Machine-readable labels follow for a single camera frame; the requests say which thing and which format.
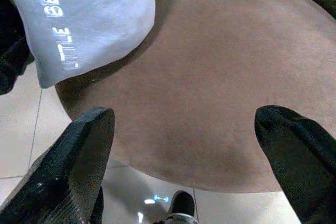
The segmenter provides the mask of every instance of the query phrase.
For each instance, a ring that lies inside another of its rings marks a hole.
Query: brown stool seat
[[[336,21],[311,0],[156,0],[155,26],[135,51],[57,91],[72,119],[114,109],[112,156],[146,174],[277,191],[256,109],[286,106],[336,136],[335,54]]]

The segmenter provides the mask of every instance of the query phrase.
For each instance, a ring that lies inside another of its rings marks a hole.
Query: white floor tile
[[[55,87],[43,89],[30,165],[52,146],[70,123],[71,119],[63,109]]]
[[[40,95],[32,63],[14,89],[0,96],[0,178],[24,175],[28,169]]]
[[[0,179],[0,205],[5,201],[8,195],[19,184],[22,177]]]
[[[169,210],[172,196],[179,190],[193,195],[192,188],[163,182],[130,167],[107,169],[102,183],[104,191],[103,223],[139,223],[138,213],[143,214],[144,224],[163,220]],[[155,195],[155,204],[145,204]]]
[[[202,223],[300,224],[284,193],[222,194],[196,190]]]

